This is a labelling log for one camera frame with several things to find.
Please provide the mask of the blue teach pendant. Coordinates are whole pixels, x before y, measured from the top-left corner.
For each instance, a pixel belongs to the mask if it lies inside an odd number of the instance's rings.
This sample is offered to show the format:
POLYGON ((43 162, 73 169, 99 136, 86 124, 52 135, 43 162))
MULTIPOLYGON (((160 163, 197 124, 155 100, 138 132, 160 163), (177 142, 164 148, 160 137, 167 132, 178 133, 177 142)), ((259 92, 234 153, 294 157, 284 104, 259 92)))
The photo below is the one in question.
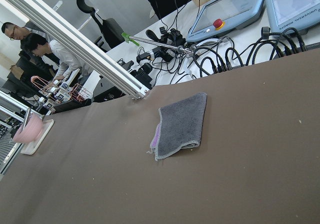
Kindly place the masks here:
POLYGON ((283 32, 289 27, 298 31, 320 22, 320 0, 265 0, 272 32, 283 32))
POLYGON ((188 32, 187 42, 221 37, 259 19, 264 0, 211 0, 205 3, 188 32))

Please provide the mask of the beige tray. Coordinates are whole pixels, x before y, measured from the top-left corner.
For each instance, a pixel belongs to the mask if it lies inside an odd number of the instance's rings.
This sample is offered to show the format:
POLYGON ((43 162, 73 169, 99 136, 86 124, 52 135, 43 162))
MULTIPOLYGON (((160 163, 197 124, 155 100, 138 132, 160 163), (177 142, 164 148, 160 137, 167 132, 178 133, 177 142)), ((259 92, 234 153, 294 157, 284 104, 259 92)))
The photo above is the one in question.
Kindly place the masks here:
POLYGON ((42 125, 42 131, 40 134, 37 136, 37 138, 34 141, 31 141, 30 143, 24 144, 20 153, 25 154, 25 155, 33 155, 44 138, 47 136, 49 133, 50 129, 54 125, 55 121, 53 119, 43 121, 42 125))

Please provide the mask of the grey folded cloth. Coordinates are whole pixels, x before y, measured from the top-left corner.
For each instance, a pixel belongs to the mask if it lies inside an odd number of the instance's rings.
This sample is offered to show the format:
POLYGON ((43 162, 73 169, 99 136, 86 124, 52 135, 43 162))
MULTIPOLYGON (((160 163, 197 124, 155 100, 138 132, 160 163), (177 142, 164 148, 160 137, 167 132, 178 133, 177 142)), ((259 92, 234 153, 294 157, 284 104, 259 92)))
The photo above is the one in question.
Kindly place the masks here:
POLYGON ((207 94, 199 92, 186 99, 158 109, 160 121, 149 145, 156 161, 165 159, 181 149, 199 147, 207 94))

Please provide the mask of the pink bowl with ice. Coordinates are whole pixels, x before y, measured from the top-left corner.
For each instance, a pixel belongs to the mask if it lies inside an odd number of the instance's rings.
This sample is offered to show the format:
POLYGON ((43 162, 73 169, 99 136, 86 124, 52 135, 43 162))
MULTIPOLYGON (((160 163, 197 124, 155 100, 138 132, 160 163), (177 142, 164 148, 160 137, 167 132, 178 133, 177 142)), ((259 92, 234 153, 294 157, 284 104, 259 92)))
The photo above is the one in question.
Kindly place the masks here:
POLYGON ((12 140, 16 143, 29 143, 34 141, 43 129, 43 122, 39 115, 32 113, 28 119, 28 123, 23 128, 19 127, 12 140))

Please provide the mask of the metal rod green tip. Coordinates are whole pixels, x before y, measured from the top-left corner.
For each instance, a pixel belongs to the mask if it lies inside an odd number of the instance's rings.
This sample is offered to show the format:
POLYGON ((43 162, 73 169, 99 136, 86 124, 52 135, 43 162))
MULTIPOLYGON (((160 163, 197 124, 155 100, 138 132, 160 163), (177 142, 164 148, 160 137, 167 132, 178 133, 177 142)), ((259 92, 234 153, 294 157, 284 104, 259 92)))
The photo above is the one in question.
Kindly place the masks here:
POLYGON ((148 44, 152 44, 152 45, 156 45, 156 46, 162 46, 168 49, 172 49, 172 50, 176 50, 179 53, 184 53, 187 55, 187 57, 193 56, 194 51, 196 50, 195 47, 183 47, 182 45, 180 46, 173 46, 173 45, 169 45, 169 44, 165 44, 165 43, 160 43, 157 41, 153 41, 153 40, 149 40, 149 39, 145 39, 145 38, 140 38, 140 37, 136 37, 136 36, 131 36, 125 32, 123 32, 122 37, 124 38, 125 42, 129 43, 130 41, 132 43, 134 43, 135 45, 139 46, 139 44, 137 43, 137 41, 141 41, 144 43, 148 43, 148 44))

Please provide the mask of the person in white shirt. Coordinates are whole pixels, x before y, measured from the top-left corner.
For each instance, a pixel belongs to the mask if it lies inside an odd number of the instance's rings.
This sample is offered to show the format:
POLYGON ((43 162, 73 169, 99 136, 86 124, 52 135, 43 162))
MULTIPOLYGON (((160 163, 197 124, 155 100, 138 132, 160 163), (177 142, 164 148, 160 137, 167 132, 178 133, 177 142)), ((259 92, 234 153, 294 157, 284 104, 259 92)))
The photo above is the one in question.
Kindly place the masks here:
POLYGON ((79 69, 82 78, 78 82, 80 85, 84 85, 93 71, 83 59, 72 54, 54 39, 48 42, 43 36, 30 33, 22 40, 21 45, 34 56, 42 57, 45 54, 54 54, 59 59, 58 71, 54 80, 62 80, 72 71, 79 69))

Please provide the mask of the black office chair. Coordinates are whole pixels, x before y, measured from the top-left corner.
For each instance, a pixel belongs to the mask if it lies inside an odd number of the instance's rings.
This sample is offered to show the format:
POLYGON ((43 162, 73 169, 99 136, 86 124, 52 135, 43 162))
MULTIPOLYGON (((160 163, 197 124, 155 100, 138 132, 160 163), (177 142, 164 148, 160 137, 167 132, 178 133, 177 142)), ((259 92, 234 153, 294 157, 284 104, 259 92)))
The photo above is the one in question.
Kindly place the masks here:
POLYGON ((102 19, 94 7, 88 6, 85 0, 76 0, 78 8, 84 12, 90 14, 93 20, 97 23, 105 41, 110 48, 114 48, 124 42, 122 33, 124 32, 120 25, 114 18, 102 19))

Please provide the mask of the metal muddler in bowl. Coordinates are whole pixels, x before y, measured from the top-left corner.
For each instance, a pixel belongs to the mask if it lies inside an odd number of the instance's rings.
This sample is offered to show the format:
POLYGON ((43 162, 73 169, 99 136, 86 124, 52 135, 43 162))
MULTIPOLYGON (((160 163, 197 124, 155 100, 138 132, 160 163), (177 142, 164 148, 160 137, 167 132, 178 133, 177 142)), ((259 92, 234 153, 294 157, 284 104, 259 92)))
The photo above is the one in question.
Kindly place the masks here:
POLYGON ((25 112, 25 116, 24 116, 24 120, 22 123, 22 131, 25 129, 26 125, 28 124, 30 118, 31 118, 31 113, 32 113, 32 109, 31 108, 27 108, 26 112, 25 112))

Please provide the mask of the aluminium frame post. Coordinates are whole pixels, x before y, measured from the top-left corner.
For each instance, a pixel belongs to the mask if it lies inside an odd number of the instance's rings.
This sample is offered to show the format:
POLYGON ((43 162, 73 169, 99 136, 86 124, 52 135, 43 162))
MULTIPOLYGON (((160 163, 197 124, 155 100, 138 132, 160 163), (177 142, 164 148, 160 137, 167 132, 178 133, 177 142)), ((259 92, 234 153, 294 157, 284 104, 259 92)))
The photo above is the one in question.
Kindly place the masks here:
POLYGON ((6 1, 132 99, 142 99, 148 93, 147 87, 100 50, 43 0, 6 1))

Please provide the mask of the person with glasses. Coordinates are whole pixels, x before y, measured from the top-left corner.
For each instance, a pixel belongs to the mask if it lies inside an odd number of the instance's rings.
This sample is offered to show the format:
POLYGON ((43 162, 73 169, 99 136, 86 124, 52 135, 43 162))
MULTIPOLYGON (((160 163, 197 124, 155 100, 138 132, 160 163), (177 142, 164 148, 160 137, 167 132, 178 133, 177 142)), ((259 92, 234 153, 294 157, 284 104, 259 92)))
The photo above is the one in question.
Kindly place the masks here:
POLYGON ((11 22, 5 22, 2 25, 1 30, 11 40, 23 40, 30 33, 39 34, 40 36, 44 37, 46 40, 50 38, 50 36, 48 36, 46 32, 44 32, 41 28, 39 28, 37 25, 35 25, 31 21, 28 21, 23 27, 20 27, 11 22))

